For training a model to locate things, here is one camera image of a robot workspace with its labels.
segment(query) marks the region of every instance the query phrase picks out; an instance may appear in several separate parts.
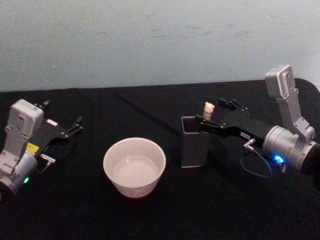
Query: black table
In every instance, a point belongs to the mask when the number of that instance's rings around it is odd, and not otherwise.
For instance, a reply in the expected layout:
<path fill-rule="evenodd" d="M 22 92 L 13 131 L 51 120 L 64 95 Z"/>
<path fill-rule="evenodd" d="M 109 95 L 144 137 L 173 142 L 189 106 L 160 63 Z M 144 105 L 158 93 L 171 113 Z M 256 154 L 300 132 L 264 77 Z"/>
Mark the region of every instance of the black table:
<path fill-rule="evenodd" d="M 302 115 L 319 135 L 320 94 L 308 81 L 296 79 L 296 86 Z M 240 166 L 243 140 L 216 139 L 206 166 L 181 168 L 181 116 L 202 114 L 204 102 L 218 105 L 219 98 L 237 99 L 258 120 L 281 125 L 263 80 L 0 93 L 1 147 L 18 99 L 50 99 L 46 118 L 68 127 L 82 115 L 84 127 L 68 145 L 48 150 L 56 164 L 1 204 L 0 239 L 320 238 L 312 176 L 250 175 Z M 122 196 L 103 171 L 107 149 L 129 137 L 155 141 L 167 158 L 158 185 L 143 199 Z"/>

